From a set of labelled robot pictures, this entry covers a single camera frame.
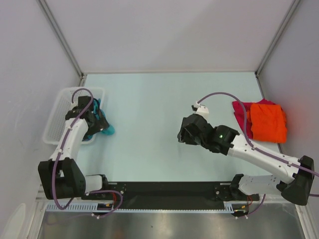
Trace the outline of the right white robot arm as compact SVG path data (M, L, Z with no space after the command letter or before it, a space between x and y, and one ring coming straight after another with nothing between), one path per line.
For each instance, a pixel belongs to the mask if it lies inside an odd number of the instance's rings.
M230 187L234 199L273 194L296 205L307 205L315 177L312 158L296 158L253 145L238 131L225 125L212 127L198 114L183 118L177 138L181 143L200 145L212 153L236 157L269 172L268 176L236 176L238 183Z

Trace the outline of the teal t shirt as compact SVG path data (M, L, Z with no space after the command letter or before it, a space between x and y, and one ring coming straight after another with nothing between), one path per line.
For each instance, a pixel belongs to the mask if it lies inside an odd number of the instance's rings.
M88 131L85 133L82 141L89 141L97 133L113 135L114 127L107 121L105 113L100 108L101 99L93 99L89 110L84 114L84 119L88 125Z

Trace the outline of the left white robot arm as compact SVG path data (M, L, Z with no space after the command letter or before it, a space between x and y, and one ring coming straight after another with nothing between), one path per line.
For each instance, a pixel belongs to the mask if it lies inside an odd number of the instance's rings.
M103 174L82 173L76 163L83 141L89 141L97 133L112 135L113 127L100 109L100 100L91 96L79 96L77 105L65 116L65 129L60 142L48 161L38 165L38 173L47 199L83 197L93 192L99 199L109 196L110 186Z

